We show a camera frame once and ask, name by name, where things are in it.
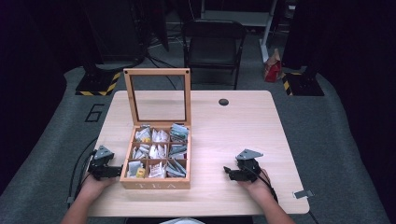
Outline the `black folding chair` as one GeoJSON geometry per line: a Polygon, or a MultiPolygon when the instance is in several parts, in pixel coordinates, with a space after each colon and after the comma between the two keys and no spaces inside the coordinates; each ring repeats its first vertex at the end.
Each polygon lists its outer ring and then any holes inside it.
{"type": "Polygon", "coordinates": [[[181,28],[184,66],[199,69],[230,70],[237,88],[245,27],[237,21],[196,19],[181,28]]]}

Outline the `assorted tea bag packets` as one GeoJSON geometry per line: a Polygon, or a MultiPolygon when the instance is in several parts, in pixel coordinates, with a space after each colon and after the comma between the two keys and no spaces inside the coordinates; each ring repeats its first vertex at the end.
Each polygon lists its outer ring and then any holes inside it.
{"type": "Polygon", "coordinates": [[[185,178],[190,130],[174,123],[169,129],[139,128],[128,156],[130,178],[185,178]]]}

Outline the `person's right hand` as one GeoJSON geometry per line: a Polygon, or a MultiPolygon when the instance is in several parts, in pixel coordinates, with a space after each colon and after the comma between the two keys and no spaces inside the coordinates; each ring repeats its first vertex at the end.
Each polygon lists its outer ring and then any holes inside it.
{"type": "Polygon", "coordinates": [[[269,187],[270,178],[264,169],[260,173],[262,179],[257,179],[255,182],[238,181],[238,185],[244,188],[250,197],[260,205],[267,205],[275,201],[274,196],[269,187]]]}

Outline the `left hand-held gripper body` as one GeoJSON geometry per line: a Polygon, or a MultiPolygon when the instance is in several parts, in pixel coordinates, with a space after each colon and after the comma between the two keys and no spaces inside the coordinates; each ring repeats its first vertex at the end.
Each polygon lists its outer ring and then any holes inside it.
{"type": "Polygon", "coordinates": [[[99,146],[90,161],[88,172],[97,180],[106,177],[106,174],[114,173],[107,170],[109,167],[108,163],[113,158],[114,153],[111,150],[104,146],[99,146]]]}

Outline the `wooden tea box with lid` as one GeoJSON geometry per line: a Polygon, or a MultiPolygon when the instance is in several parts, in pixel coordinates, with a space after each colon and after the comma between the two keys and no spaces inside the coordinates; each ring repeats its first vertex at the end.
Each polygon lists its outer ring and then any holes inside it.
{"type": "Polygon", "coordinates": [[[123,71],[133,118],[133,132],[120,182],[126,189],[189,189],[191,187],[191,72],[188,68],[127,68],[123,71]],[[177,123],[189,130],[185,178],[130,178],[128,156],[135,132],[149,126],[169,129],[177,123]]]}

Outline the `person's white clothing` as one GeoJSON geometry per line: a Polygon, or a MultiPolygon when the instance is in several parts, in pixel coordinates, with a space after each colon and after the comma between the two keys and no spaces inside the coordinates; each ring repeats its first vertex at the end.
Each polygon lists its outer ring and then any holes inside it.
{"type": "Polygon", "coordinates": [[[159,224],[205,224],[205,223],[203,221],[191,217],[179,217],[179,218],[163,221],[159,224]]]}

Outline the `red paper bag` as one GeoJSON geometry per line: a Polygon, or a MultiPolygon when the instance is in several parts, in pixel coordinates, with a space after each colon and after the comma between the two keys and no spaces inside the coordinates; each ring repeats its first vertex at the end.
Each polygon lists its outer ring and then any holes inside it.
{"type": "Polygon", "coordinates": [[[276,82],[281,72],[281,58],[278,49],[274,49],[273,54],[265,62],[264,80],[266,82],[276,82]]]}

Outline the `person's left hand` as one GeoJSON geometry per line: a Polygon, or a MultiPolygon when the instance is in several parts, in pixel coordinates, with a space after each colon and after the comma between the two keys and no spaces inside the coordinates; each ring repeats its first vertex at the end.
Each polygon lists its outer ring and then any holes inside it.
{"type": "Polygon", "coordinates": [[[97,180],[91,174],[87,174],[82,183],[79,197],[88,201],[95,201],[103,190],[116,182],[115,177],[97,180]]]}

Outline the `white desk frame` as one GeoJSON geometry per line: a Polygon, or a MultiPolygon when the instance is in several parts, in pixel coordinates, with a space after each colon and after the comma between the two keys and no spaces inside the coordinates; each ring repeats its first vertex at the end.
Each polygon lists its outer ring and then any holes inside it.
{"type": "Polygon", "coordinates": [[[205,8],[205,0],[201,0],[201,18],[209,20],[231,20],[238,21],[245,26],[264,28],[263,36],[259,40],[262,53],[262,61],[265,63],[269,59],[267,48],[268,35],[275,16],[277,0],[269,0],[271,8],[268,12],[244,12],[244,11],[220,11],[205,8]]]}

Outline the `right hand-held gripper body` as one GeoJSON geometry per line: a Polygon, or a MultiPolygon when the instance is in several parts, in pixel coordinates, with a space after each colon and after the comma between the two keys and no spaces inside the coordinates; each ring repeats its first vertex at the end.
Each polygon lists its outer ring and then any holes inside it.
{"type": "Polygon", "coordinates": [[[255,182],[261,172],[261,167],[256,161],[256,158],[262,157],[263,154],[251,149],[244,149],[235,158],[237,161],[238,170],[234,174],[236,175],[236,181],[250,181],[255,182]]]}

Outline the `black stand base striped edge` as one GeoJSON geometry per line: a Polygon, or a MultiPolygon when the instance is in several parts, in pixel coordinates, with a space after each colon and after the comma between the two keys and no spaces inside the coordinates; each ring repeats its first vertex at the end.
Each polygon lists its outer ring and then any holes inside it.
{"type": "Polygon", "coordinates": [[[101,72],[99,75],[86,74],[76,87],[75,95],[107,96],[111,94],[120,78],[120,73],[101,72]]]}
{"type": "Polygon", "coordinates": [[[281,77],[287,95],[323,96],[324,92],[315,78],[301,73],[283,73],[281,77]]]}

